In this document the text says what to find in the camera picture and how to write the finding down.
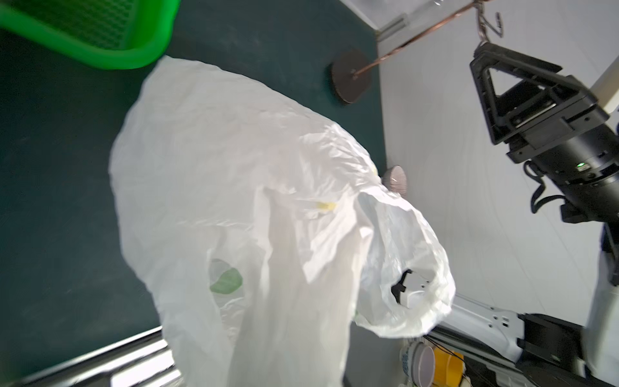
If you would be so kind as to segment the dark green table mat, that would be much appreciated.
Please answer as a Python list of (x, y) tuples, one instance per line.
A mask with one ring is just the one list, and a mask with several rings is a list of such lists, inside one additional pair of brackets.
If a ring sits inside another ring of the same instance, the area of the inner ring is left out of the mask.
[[(183, 1), (169, 56), (264, 83), (337, 122), (386, 167), (380, 82), (334, 95), (330, 63), (377, 55), (374, 30), (338, 1)], [(1, 34), (1, 382), (159, 325), (123, 260), (111, 147), (151, 68), (105, 71)]]

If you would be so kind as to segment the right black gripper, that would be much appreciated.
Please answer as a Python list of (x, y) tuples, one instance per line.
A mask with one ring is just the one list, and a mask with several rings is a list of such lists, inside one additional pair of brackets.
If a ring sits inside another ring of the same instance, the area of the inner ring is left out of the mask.
[(531, 212), (562, 200), (565, 223), (616, 223), (618, 135), (593, 92), (557, 64), (490, 43), (470, 68), (491, 142), (538, 183)]

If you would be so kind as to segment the green plastic basket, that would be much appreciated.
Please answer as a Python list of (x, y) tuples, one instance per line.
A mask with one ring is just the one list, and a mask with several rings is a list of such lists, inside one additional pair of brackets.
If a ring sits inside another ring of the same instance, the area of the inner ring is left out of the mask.
[(98, 69), (138, 69), (166, 50), (180, 4), (2, 1), (1, 28)]

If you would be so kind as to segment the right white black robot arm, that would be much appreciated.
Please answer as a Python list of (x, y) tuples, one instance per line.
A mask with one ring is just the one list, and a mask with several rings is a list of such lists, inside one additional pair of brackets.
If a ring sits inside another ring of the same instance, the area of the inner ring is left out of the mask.
[(593, 90), (561, 67), (483, 43), (470, 64), (494, 144), (506, 144), (538, 187), (539, 211), (553, 182), (565, 223), (601, 223), (598, 282), (588, 322), (580, 326), (544, 314), (517, 314), (457, 296), (441, 327), (448, 344), (496, 374), (500, 386), (615, 386), (618, 383), (618, 133)]

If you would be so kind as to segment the bronze ornate hook stand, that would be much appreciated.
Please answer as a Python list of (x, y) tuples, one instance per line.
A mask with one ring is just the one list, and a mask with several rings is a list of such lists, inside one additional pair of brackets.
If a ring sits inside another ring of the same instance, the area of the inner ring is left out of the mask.
[(330, 84), (337, 98), (343, 104), (356, 103), (359, 98), (369, 89), (372, 84), (371, 70), (383, 64), (391, 57), (396, 56), (408, 46), (419, 41), (430, 33), (438, 31), (438, 29), (446, 26), (449, 22), (464, 15), (469, 10), (476, 11), (477, 32), (480, 36), (480, 43), (483, 45), (490, 42), (488, 38), (488, 30), (495, 33), (500, 38), (504, 37), (504, 24), (500, 12), (495, 13), (495, 24), (491, 24), (485, 17), (485, 4), (487, 1), (470, 1), (462, 6), (457, 11), (449, 14), (440, 21), (431, 24), (429, 27), (421, 30), (417, 35), (409, 38), (402, 44), (393, 48), (385, 55), (379, 56), (372, 62), (367, 60), (367, 57), (359, 50), (351, 50), (338, 56), (330, 64)]

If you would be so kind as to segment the white plastic bag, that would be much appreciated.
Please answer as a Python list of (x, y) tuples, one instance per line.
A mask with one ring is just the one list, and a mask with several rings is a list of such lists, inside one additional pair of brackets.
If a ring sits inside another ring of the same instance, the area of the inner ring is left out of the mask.
[(447, 254), (336, 122), (261, 82), (165, 56), (111, 150), (123, 259), (188, 386), (339, 386), (356, 324), (425, 335)]

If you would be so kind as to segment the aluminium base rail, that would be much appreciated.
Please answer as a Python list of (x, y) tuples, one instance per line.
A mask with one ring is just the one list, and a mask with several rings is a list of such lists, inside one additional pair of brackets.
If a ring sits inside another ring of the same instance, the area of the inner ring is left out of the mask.
[(14, 386), (183, 386), (156, 327), (14, 382)]

